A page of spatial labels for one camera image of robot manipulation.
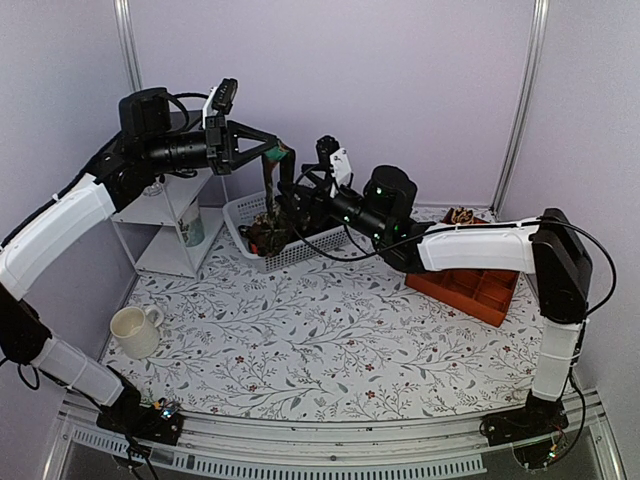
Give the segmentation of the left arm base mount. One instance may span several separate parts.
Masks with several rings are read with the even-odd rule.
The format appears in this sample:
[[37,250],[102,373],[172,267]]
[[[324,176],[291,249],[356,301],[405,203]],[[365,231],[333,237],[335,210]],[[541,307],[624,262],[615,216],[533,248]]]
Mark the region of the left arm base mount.
[[96,421],[104,430],[170,446],[178,444],[183,424],[181,405],[165,398],[147,406],[104,407]]

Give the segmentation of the green brown patterned tie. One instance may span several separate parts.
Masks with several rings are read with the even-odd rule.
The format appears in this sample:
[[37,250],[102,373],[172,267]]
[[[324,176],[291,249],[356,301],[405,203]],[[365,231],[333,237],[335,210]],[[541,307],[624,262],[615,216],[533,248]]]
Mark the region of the green brown patterned tie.
[[291,239],[296,239],[309,225],[277,225],[275,221],[275,197],[278,190],[278,149],[291,149],[281,140],[261,156],[265,186],[266,211],[255,216],[251,225],[241,225],[239,233],[248,242],[250,250],[260,257],[278,255]]

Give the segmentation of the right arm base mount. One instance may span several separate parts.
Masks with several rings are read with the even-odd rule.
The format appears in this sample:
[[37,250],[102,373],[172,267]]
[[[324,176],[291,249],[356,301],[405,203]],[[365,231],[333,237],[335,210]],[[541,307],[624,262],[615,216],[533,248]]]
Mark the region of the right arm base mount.
[[586,422],[586,403],[581,402],[580,424],[575,437],[567,434],[569,420],[561,400],[540,400],[529,394],[523,407],[485,415],[479,434],[490,446],[515,444],[512,450],[516,462],[528,471],[545,470],[565,458],[575,447]]

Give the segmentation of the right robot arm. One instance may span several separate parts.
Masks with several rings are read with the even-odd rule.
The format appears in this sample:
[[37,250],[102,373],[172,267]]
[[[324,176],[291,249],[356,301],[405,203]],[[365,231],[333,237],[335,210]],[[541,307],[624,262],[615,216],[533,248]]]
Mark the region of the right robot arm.
[[506,223],[418,222],[411,217],[417,188],[403,170],[376,167],[362,193],[350,187],[351,175],[339,147],[321,151],[317,163],[300,171],[294,156],[284,157],[278,190],[292,224],[298,226],[309,212],[329,217],[366,236],[373,255],[403,273],[489,269],[535,276],[544,330],[532,387],[516,422],[524,435],[539,435],[555,420],[589,317],[593,262],[582,233],[556,208]]

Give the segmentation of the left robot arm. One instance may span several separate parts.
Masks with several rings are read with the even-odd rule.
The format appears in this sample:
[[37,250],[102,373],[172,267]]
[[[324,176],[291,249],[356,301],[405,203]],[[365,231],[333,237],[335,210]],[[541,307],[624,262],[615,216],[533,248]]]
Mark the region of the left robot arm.
[[237,83],[225,79],[200,115],[164,87],[135,92],[118,105],[120,131],[71,183],[1,243],[1,352],[98,405],[128,434],[148,426],[140,392],[122,375],[61,340],[24,297],[38,277],[94,226],[126,209],[161,175],[208,168],[229,175],[278,144],[275,135],[232,121]]

